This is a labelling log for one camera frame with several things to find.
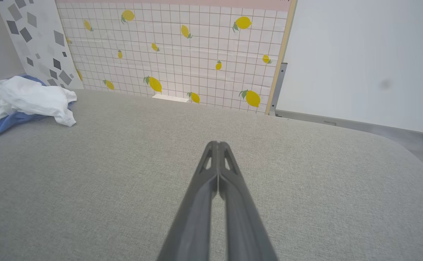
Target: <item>white cloth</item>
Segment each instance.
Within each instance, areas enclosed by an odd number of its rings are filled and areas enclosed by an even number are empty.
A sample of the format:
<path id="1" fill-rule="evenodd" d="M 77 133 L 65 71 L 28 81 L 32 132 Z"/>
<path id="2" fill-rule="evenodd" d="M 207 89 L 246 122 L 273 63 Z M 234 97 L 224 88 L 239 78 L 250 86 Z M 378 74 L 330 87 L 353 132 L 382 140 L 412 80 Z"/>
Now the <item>white cloth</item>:
<path id="1" fill-rule="evenodd" d="M 76 100 L 74 91 L 59 86 L 42 86 L 21 76 L 0 80 L 0 119 L 19 111 L 53 116 L 59 124 L 71 127 L 76 121 L 68 103 Z"/>

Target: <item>pile of clothes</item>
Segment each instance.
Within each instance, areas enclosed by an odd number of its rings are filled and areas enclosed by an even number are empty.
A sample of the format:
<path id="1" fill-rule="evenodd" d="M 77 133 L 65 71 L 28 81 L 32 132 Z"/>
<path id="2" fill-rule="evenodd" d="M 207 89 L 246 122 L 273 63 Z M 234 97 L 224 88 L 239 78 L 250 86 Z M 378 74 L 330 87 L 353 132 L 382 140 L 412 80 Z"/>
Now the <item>pile of clothes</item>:
<path id="1" fill-rule="evenodd" d="M 76 100 L 74 91 L 59 86 L 45 86 L 32 76 L 0 80 L 0 134 L 13 125 L 47 116 L 71 127 L 76 121 L 69 106 Z"/>

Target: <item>gray fabric surface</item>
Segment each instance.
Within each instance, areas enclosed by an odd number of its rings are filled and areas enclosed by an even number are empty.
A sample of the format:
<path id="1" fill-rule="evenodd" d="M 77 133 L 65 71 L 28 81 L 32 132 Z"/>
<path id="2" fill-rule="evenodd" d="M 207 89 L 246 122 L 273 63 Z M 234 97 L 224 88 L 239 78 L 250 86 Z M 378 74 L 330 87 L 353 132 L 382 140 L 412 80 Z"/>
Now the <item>gray fabric surface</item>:
<path id="1" fill-rule="evenodd" d="M 0 260 L 155 260 L 207 142 L 227 141 L 282 260 L 423 260 L 423 164 L 385 138 L 77 91 L 71 128 L 0 135 Z M 225 260 L 213 200 L 211 260 Z"/>

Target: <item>lemon print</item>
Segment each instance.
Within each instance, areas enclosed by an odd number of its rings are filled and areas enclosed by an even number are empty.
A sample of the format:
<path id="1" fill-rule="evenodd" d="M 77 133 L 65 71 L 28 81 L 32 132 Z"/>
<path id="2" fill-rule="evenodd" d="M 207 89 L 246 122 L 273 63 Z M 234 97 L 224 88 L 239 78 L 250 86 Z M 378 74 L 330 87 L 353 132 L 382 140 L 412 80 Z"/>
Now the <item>lemon print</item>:
<path id="1" fill-rule="evenodd" d="M 152 49 L 153 49 L 154 51 L 160 51 L 160 48 L 158 48 L 158 47 L 157 47 L 157 45 L 156 45 L 156 44 L 154 44 L 154 43 L 152 43 Z"/>
<path id="2" fill-rule="evenodd" d="M 195 92 L 188 92 L 187 96 L 189 96 L 193 102 L 200 103 L 200 97 Z"/>
<path id="3" fill-rule="evenodd" d="M 147 76 L 147 77 L 145 77 L 145 78 L 144 78 L 144 82 L 145 82 L 147 85 L 150 85 L 150 87 L 152 87 L 152 89 L 153 89 L 154 91 L 161 92 L 161 84 L 160 84 L 160 82 L 159 82 L 157 79 L 155 79 L 154 77 L 149 77 L 149 76 Z"/>
<path id="4" fill-rule="evenodd" d="M 109 80 L 104 80 L 103 84 L 105 84 L 109 89 L 112 89 L 112 90 L 115 89 L 115 86 L 113 86 L 112 82 Z"/>
<path id="5" fill-rule="evenodd" d="M 126 22 L 126 21 L 132 21 L 134 19 L 135 15 L 134 13 L 132 13 L 131 10 L 125 10 L 122 13 L 122 23 Z"/>
<path id="6" fill-rule="evenodd" d="M 84 20 L 84 27 L 91 32 L 94 31 L 91 24 L 87 20 Z"/>
<path id="7" fill-rule="evenodd" d="M 184 35 L 184 37 L 186 38 L 192 38 L 192 35 L 189 32 L 189 29 L 187 29 L 187 27 L 185 25 L 183 25 L 181 27 L 181 33 Z"/>
<path id="8" fill-rule="evenodd" d="M 242 99 L 245 98 L 247 100 L 247 103 L 250 106 L 258 107 L 260 105 L 260 96 L 256 94 L 254 91 L 249 91 L 249 90 L 241 91 L 239 93 L 239 96 L 241 95 L 242 95 Z"/>
<path id="9" fill-rule="evenodd" d="M 268 57 L 268 55 L 263 55 L 263 63 L 265 64 L 271 64 L 273 61 L 270 60 L 270 58 Z"/>
<path id="10" fill-rule="evenodd" d="M 221 61 L 220 60 L 218 60 L 215 68 L 216 68 L 217 71 L 221 70 Z"/>
<path id="11" fill-rule="evenodd" d="M 79 79 L 81 79 L 81 81 L 82 81 L 82 75 L 81 75 L 81 72 L 78 70 L 78 69 L 76 69 L 76 72 L 78 73 L 78 75 L 79 75 Z"/>
<path id="12" fill-rule="evenodd" d="M 250 22 L 250 19 L 247 16 L 243 16 L 234 22 L 233 31 L 236 32 L 235 30 L 247 29 L 251 24 L 252 22 Z"/>

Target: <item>metal bracket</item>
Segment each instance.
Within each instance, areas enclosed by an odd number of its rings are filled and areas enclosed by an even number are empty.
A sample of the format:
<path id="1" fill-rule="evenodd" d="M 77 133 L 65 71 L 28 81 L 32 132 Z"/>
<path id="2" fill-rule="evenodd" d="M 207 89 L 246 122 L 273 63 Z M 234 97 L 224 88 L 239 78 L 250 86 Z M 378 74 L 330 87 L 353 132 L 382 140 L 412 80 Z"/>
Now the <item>metal bracket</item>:
<path id="1" fill-rule="evenodd" d="M 284 75 L 286 74 L 287 63 L 281 63 L 281 68 L 279 68 L 278 79 L 276 81 L 276 86 L 274 88 L 273 99 L 271 100 L 270 115 L 274 115 L 276 111 L 276 104 L 278 104 L 279 93 L 281 92 L 281 87 L 283 86 Z"/>

